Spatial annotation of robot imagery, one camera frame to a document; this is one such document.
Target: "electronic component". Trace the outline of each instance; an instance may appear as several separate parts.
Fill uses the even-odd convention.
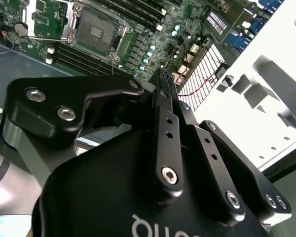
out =
[[[178,68],[178,73],[182,74],[182,75],[186,75],[189,71],[189,68],[187,68],[185,65],[181,65]]]
[[[132,51],[135,52],[135,53],[138,53],[139,52],[139,48],[133,47]]]
[[[134,52],[131,52],[130,56],[131,56],[132,58],[136,58],[137,54],[134,53]]]
[[[52,64],[54,60],[52,58],[46,58],[45,63]]]
[[[28,27],[24,23],[15,24],[14,30],[19,37],[25,37],[28,35]]]
[[[136,41],[135,42],[135,46],[138,47],[138,48],[140,48],[142,46],[142,43],[140,41]]]
[[[190,48],[190,52],[192,53],[197,53],[200,50],[200,46],[193,44],[192,47]]]
[[[194,59],[194,56],[192,56],[191,54],[187,54],[187,57],[184,58],[184,61],[191,63]]]
[[[140,41],[140,42],[143,42],[145,39],[145,37],[143,37],[142,35],[139,35],[137,40]]]
[[[113,51],[117,49],[124,30],[124,27],[110,18],[105,19],[83,9],[75,42],[107,58],[112,49]]]
[[[133,64],[133,63],[135,62],[135,59],[133,59],[133,58],[128,58],[128,62],[131,63],[131,64]]]
[[[55,48],[48,48],[47,53],[54,54],[55,53]]]

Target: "motherboard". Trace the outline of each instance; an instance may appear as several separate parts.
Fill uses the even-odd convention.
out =
[[[18,49],[73,75],[162,68],[183,75],[201,51],[200,0],[4,0],[4,24]]]

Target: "green circuit board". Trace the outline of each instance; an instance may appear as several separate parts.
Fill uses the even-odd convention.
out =
[[[135,1],[145,4],[141,0],[121,0],[120,2],[124,1],[127,4],[128,2],[136,3]],[[14,27],[18,23],[25,22],[25,16],[29,17],[26,15],[26,9],[33,2],[36,3],[31,15],[35,37],[21,37]],[[200,25],[205,15],[205,3],[199,0],[183,0],[178,4],[177,0],[175,2],[156,0],[156,3],[166,10],[166,14],[160,22],[162,30],[154,31],[149,25],[144,24],[145,19],[141,18],[142,14],[138,13],[134,17],[131,15],[134,12],[133,9],[124,8],[126,13],[128,13],[127,10],[131,13],[123,15],[123,12],[115,10],[114,2],[118,1],[89,0],[89,2],[83,2],[75,43],[69,44],[67,41],[62,41],[59,44],[67,45],[107,66],[113,64],[114,68],[120,72],[136,74],[138,80],[149,80],[160,66],[172,73],[177,70],[178,66],[185,64],[184,59],[186,60],[188,50],[194,44],[198,44]],[[51,44],[62,38],[62,32],[68,23],[66,18],[67,11],[69,11],[68,6],[66,2],[57,0],[4,0],[4,23],[10,28],[8,35],[18,44],[19,50],[46,61],[50,57],[48,49]],[[131,32],[126,31],[122,37],[116,34],[121,21],[126,22],[131,29]],[[174,36],[175,26],[180,26],[180,29]],[[103,39],[108,37],[107,35],[114,35],[114,38],[112,37],[112,40]],[[108,59],[112,48],[115,49],[118,61]],[[192,59],[189,63],[192,63],[197,57],[197,52],[190,52],[190,54],[192,54]],[[61,63],[61,60],[55,60],[55,66],[76,75],[93,73],[92,69],[88,69],[88,73],[85,73],[84,70],[80,70],[81,67],[76,70],[67,63]],[[79,64],[78,59],[74,58],[74,61]]]

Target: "white panel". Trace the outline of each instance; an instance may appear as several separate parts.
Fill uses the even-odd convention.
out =
[[[214,88],[227,75],[234,76],[235,84],[245,74],[252,84],[260,83],[272,90],[253,68],[261,55],[296,81],[295,23],[296,0],[285,0]],[[281,104],[277,112],[287,113],[287,107]],[[261,171],[296,148],[296,129],[287,127],[275,112],[253,110],[243,95],[230,88],[224,93],[213,89],[195,116],[198,122],[214,121]]]

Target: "black metal bracket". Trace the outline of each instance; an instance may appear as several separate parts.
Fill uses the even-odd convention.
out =
[[[203,121],[200,127],[213,137],[233,182],[259,221],[274,225],[290,218],[292,209],[288,201],[221,129],[209,120]]]
[[[180,101],[181,126],[186,127],[184,136],[195,151],[199,171],[210,185],[204,185],[205,192],[212,193],[210,213],[227,225],[235,225],[245,218],[245,205],[228,173],[211,134],[201,129],[190,107]]]

